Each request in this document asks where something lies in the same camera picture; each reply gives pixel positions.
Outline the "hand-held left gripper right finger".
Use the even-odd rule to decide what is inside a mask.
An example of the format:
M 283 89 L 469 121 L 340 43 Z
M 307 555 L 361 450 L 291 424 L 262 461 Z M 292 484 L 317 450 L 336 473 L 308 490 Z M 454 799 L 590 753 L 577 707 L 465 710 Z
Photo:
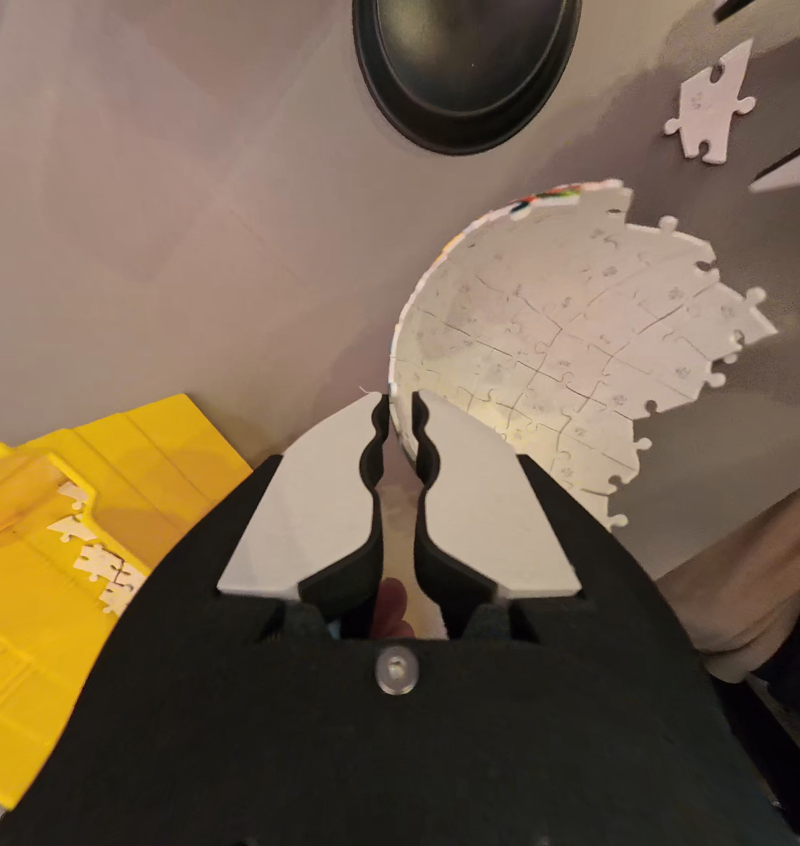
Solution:
M 486 604 L 577 596 L 582 584 L 511 445 L 431 390 L 415 392 L 412 408 L 424 486 L 415 575 L 444 624 L 466 625 Z

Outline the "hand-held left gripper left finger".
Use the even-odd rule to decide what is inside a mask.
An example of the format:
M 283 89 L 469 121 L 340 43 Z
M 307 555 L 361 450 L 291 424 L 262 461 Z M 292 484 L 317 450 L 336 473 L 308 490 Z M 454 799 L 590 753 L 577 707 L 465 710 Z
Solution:
M 283 453 L 217 589 L 371 622 L 384 571 L 380 498 L 389 399 L 365 393 Z

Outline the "partly built white puzzle ball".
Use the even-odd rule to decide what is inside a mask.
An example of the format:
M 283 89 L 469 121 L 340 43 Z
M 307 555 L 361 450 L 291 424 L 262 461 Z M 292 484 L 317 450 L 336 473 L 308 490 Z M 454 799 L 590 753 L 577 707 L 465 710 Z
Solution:
M 629 223 L 633 191 L 559 186 L 469 224 L 417 282 L 395 326 L 388 385 L 416 462 L 413 393 L 429 389 L 528 455 L 607 530 L 630 482 L 634 423 L 718 388 L 744 347 L 774 336 L 761 288 L 721 281 L 711 244 Z

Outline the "yellow plastic tray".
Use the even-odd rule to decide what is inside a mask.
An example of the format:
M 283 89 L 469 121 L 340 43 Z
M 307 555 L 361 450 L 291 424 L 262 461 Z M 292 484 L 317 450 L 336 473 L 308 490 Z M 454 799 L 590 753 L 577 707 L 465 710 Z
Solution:
M 16 447 L 0 442 L 0 806 L 12 809 L 64 730 L 119 620 L 103 579 L 74 569 L 101 544 L 147 576 L 251 473 L 194 402 L 177 394 Z M 88 492 L 74 512 L 57 489 Z M 64 544 L 75 515 L 98 535 Z

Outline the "round black ball stand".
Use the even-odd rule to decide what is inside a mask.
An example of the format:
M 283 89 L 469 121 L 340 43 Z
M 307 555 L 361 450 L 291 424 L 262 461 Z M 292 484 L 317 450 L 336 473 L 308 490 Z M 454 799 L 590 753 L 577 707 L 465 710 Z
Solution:
M 579 1 L 353 1 L 359 69 L 388 123 L 426 151 L 488 152 L 558 86 Z

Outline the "person's beige garment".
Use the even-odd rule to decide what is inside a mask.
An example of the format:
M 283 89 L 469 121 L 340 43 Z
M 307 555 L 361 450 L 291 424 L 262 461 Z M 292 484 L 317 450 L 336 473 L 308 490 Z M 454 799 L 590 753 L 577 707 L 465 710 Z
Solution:
M 800 488 L 656 584 L 708 672 L 743 681 L 800 617 Z

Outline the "dark cloth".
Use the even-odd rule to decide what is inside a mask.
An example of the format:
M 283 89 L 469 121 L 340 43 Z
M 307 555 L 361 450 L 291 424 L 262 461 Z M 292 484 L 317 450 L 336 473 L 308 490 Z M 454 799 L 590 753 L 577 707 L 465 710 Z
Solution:
M 800 615 L 775 656 L 753 671 L 767 694 L 800 717 Z M 781 816 L 800 838 L 800 748 L 746 681 L 712 679 L 733 735 L 775 796 Z

